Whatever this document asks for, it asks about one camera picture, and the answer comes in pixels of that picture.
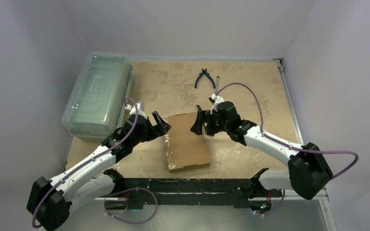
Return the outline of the brown cardboard express box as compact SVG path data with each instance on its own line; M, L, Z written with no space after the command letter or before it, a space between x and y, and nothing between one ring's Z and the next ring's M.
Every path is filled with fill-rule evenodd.
M191 132L197 113L166 117L171 129L164 135L168 169L171 173L210 167L211 156L203 135Z

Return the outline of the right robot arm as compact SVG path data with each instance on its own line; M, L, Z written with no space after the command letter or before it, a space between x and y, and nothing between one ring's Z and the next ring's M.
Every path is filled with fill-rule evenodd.
M213 110L198 109L194 125L196 135L213 136L225 132L231 140L258 149L286 166L286 169L263 168L251 178L250 198L265 196L270 190L293 190L311 200L333 178L333 173L319 148L313 143L300 145L275 142L276 136L265 132L249 120L241 119L232 102L219 103Z

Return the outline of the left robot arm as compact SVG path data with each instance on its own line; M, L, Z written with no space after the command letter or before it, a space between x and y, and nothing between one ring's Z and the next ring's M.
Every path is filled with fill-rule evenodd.
M32 226L54 231L77 208L94 198L127 195L130 189L124 177L110 167L131 154L139 143L168 133L171 126L156 111L152 115L156 125L142 112L131 113L123 127L117 128L77 165L49 180L37 179L26 205L33 216Z

